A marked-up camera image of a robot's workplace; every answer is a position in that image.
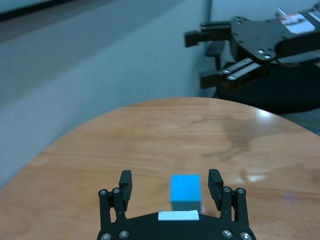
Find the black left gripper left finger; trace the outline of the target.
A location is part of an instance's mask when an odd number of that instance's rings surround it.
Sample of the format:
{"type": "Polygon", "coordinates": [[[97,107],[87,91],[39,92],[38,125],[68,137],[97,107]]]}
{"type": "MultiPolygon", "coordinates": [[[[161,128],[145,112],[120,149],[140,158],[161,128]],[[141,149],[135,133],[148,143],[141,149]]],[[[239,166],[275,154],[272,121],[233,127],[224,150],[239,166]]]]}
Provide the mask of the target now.
{"type": "Polygon", "coordinates": [[[115,211],[116,222],[124,223],[126,221],[126,211],[131,197],[132,187],[131,170],[123,170],[118,187],[115,187],[111,191],[101,189],[98,192],[101,227],[109,227],[111,225],[111,208],[115,211]]]}

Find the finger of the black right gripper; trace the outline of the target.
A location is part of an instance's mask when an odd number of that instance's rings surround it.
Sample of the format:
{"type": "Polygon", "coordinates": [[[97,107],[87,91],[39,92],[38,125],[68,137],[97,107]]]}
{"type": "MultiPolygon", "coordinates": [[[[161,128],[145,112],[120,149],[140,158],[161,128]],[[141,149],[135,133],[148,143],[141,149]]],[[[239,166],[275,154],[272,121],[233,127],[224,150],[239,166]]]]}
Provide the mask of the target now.
{"type": "Polygon", "coordinates": [[[267,74],[269,68],[269,62],[255,62],[247,57],[224,69],[201,72],[199,74],[199,85],[201,89],[220,85],[224,85],[229,90],[238,89],[246,83],[267,74]]]}
{"type": "Polygon", "coordinates": [[[184,33],[184,46],[189,48],[202,42],[227,41],[231,36],[230,21],[202,22],[200,30],[184,33]]]}

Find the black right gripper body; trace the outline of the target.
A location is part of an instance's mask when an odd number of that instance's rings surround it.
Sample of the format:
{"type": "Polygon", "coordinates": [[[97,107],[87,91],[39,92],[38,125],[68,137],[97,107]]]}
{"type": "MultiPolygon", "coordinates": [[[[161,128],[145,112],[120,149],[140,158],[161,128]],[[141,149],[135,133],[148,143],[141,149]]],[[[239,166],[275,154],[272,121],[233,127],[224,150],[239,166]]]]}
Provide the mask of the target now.
{"type": "Polygon", "coordinates": [[[230,31],[234,60],[269,62],[320,49],[320,11],[309,9],[261,21],[236,16],[230,31]]]}

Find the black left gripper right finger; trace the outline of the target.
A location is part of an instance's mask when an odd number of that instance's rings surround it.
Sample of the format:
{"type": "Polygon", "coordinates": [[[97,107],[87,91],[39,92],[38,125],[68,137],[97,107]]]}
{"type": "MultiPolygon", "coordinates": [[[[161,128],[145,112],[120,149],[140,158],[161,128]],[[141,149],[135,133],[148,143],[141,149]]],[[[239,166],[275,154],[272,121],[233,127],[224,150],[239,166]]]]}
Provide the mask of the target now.
{"type": "Polygon", "coordinates": [[[208,189],[216,208],[220,211],[222,220],[232,221],[232,209],[234,210],[234,222],[248,223],[248,207],[246,190],[238,187],[232,190],[229,186],[224,186],[224,181],[217,169],[208,171],[208,189]]]}

